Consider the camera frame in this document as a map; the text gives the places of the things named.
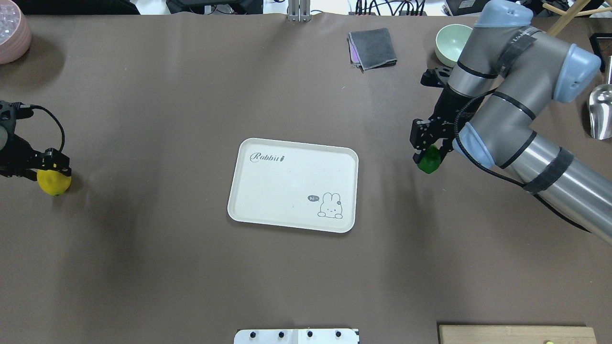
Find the metal scoop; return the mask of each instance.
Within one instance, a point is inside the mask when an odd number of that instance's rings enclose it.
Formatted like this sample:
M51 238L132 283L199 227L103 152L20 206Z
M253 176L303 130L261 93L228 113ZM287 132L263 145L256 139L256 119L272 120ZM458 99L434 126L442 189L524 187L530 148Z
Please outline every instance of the metal scoop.
M589 97L591 136L598 140L612 137L612 56L606 62L606 83L597 86Z

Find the yellow lemon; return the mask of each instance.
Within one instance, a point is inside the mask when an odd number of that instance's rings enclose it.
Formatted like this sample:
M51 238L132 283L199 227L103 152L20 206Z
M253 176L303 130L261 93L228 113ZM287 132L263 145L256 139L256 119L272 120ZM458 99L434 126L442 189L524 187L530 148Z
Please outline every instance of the yellow lemon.
M59 196L64 193L72 182L72 177L67 177L57 171L38 170L36 179L40 188L51 196Z

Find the brown tablecloth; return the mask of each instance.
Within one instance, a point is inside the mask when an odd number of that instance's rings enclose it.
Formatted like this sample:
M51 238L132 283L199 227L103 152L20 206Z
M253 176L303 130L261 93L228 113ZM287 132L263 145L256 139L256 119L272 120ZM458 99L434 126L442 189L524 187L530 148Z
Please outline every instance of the brown tablecloth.
M362 343L436 343L440 323L578 324L612 342L612 247L457 153L432 175L412 162L411 122L440 92L419 84L438 64L435 35L475 18L28 20L32 47L0 66L0 99L60 119L74 177L56 198L0 180L0 342L232 343L237 329L343 326ZM559 37L590 51L610 24L576 19ZM382 27L397 65L351 68L348 32ZM551 104L533 128L612 178L587 99ZM17 134L59 143L42 113ZM354 228L231 220L250 137L355 150Z

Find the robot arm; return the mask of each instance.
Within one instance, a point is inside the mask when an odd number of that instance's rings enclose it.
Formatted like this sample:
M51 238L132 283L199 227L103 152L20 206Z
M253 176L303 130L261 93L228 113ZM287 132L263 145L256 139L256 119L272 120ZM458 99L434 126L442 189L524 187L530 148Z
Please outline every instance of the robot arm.
M497 165L513 172L526 191L612 245L612 183L529 128L550 100L570 102L582 92L600 60L531 27L531 17L530 10L505 0L485 6L433 116L413 124L414 160L419 163L438 138L445 139L442 158L460 149L450 130L459 109L489 91L501 75L505 80L492 96L460 123L461 151L485 168ZM432 127L440 135L432 135Z

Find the green fruit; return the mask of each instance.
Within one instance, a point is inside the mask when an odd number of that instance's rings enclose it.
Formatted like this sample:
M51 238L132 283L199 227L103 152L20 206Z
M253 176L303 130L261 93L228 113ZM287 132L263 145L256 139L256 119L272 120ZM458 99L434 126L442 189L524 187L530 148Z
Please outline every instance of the green fruit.
M435 144L432 144L425 150L425 155L423 155L423 159L421 159L418 167L421 171L430 174L437 170L438 167L440 167L440 164L442 164L440 150Z

